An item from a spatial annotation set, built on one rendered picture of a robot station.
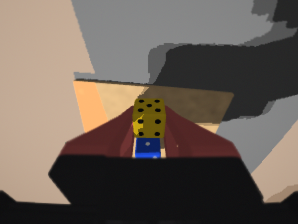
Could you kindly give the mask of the tan flat mat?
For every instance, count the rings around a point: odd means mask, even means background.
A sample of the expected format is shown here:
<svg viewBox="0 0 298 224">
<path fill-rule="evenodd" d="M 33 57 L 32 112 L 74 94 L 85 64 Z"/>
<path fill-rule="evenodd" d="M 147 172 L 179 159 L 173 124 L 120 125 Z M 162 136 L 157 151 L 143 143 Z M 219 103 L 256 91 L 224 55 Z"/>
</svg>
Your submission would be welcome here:
<svg viewBox="0 0 298 224">
<path fill-rule="evenodd" d="M 73 81 L 85 132 L 119 116 L 136 98 L 163 99 L 183 118 L 216 133 L 234 96 L 231 92 L 78 80 Z"/>
</svg>

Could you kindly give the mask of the dark blue die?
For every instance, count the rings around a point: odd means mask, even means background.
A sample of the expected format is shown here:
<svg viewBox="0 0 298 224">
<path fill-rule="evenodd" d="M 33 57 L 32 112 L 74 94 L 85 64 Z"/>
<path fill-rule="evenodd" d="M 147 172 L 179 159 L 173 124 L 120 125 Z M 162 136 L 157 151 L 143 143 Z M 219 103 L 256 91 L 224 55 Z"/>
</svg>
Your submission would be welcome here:
<svg viewBox="0 0 298 224">
<path fill-rule="evenodd" d="M 135 157 L 161 157 L 160 138 L 136 138 Z"/>
</svg>

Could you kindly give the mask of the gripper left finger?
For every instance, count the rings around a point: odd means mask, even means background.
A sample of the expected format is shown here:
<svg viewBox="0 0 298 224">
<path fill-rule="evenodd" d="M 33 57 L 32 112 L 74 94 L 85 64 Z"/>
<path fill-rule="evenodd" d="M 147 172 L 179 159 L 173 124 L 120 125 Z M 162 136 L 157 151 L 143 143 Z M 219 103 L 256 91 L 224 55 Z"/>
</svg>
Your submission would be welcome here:
<svg viewBox="0 0 298 224">
<path fill-rule="evenodd" d="M 119 116 L 67 141 L 58 156 L 79 154 L 119 157 L 120 150 L 120 157 L 132 157 L 135 139 L 133 108 L 134 105 Z"/>
</svg>

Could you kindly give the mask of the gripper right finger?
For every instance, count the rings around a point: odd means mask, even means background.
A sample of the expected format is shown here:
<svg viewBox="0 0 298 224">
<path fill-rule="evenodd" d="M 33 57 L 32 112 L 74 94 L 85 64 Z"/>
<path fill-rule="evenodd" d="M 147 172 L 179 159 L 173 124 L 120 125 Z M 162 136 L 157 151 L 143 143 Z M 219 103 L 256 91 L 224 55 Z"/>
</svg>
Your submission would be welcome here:
<svg viewBox="0 0 298 224">
<path fill-rule="evenodd" d="M 241 158 L 233 142 L 181 117 L 166 105 L 165 112 L 164 146 L 166 157 L 234 156 Z"/>
</svg>

